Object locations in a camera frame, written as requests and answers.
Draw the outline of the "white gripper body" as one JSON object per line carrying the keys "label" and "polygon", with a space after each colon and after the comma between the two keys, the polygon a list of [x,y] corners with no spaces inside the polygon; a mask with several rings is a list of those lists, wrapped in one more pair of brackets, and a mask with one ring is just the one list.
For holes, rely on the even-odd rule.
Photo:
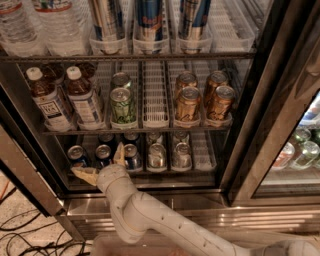
{"label": "white gripper body", "polygon": [[112,164],[103,168],[98,174],[97,187],[105,195],[125,195],[130,193],[131,180],[126,168]]}

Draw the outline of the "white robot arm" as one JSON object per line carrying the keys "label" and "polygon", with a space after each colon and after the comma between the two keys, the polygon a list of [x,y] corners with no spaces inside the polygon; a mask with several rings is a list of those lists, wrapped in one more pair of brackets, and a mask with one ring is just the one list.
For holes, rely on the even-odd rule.
{"label": "white robot arm", "polygon": [[153,229],[193,256],[320,256],[319,249],[305,240],[284,240],[248,249],[199,226],[137,190],[126,172],[123,145],[117,147],[114,162],[103,169],[76,165],[72,172],[105,194],[116,232],[129,244],[137,243],[147,230]]}

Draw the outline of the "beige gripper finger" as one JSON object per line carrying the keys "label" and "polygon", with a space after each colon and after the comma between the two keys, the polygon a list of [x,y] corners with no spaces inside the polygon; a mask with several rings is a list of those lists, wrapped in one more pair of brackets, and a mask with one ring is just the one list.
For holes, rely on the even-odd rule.
{"label": "beige gripper finger", "polygon": [[125,165],[125,149],[124,144],[120,142],[113,157],[113,163],[124,166]]}
{"label": "beige gripper finger", "polygon": [[92,167],[72,167],[71,171],[74,175],[92,186],[97,185],[98,171]]}

